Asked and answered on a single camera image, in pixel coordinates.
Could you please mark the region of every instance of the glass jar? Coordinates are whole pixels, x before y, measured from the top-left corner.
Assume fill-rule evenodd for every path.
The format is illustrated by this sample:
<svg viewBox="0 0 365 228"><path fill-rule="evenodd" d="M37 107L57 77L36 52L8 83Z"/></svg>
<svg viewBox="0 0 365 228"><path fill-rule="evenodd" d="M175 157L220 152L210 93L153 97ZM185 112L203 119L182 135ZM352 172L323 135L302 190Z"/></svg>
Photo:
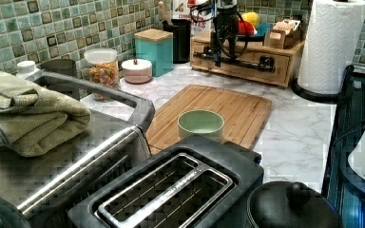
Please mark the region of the glass jar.
<svg viewBox="0 0 365 228"><path fill-rule="evenodd" d="M103 86L120 89L117 51L109 48L93 49L85 52L89 63L88 77L91 82ZM93 93L96 101L107 102L111 99L98 93Z"/></svg>

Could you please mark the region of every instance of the tile backsplash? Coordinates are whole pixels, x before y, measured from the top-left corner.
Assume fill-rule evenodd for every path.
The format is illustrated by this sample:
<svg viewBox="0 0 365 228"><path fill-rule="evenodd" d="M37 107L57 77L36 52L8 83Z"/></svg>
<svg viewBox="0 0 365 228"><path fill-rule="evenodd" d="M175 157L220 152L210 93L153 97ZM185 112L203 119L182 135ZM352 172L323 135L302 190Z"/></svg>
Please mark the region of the tile backsplash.
<svg viewBox="0 0 365 228"><path fill-rule="evenodd" d="M164 2L171 9L172 0ZM67 58L86 77L83 54L92 48L115 48L121 63L134 57L135 32L162 28L158 6L159 0L0 0L0 70ZM238 0L240 12L255 11L271 24L294 15L307 19L311 6L309 0ZM354 64L365 65L365 24Z"/></svg>

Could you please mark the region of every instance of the green towel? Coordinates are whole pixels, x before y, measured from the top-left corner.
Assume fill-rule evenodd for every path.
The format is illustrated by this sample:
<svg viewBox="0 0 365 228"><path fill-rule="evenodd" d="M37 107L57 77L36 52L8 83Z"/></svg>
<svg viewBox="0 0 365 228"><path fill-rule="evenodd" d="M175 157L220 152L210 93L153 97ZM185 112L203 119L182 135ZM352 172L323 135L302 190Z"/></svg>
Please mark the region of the green towel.
<svg viewBox="0 0 365 228"><path fill-rule="evenodd" d="M82 133L89 109L67 95L0 72L0 145L40 156Z"/></svg>

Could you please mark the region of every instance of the paper towel holder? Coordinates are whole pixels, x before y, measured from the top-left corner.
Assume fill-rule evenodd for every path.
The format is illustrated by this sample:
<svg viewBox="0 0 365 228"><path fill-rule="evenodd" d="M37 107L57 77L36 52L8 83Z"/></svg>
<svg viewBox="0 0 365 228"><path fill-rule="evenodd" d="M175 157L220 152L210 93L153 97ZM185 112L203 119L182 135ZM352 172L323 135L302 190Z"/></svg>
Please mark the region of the paper towel holder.
<svg viewBox="0 0 365 228"><path fill-rule="evenodd" d="M343 70L344 76L343 76L342 88L338 93L334 93L334 94L315 93L313 91L310 91L308 89L301 87L298 84L298 78L293 80L292 90L299 97L312 101L312 102L323 103L323 104L338 104L341 101L341 99L346 96L347 85L349 84L349 81L351 80L351 76L352 76L354 70L355 70L355 67L353 65L349 65L349 66L345 67L345 69Z"/></svg>

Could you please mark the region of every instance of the bamboo cutting board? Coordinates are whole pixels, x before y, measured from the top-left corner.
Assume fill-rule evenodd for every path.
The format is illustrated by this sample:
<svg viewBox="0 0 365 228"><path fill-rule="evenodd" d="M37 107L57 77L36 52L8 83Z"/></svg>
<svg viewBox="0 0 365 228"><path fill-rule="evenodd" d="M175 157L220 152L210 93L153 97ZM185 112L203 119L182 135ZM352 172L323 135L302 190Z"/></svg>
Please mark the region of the bamboo cutting board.
<svg viewBox="0 0 365 228"><path fill-rule="evenodd" d="M189 85L156 112L146 132L152 154L180 140L177 120L194 109L210 110L224 118L223 139L250 148L271 110L272 102L258 96L206 85Z"/></svg>

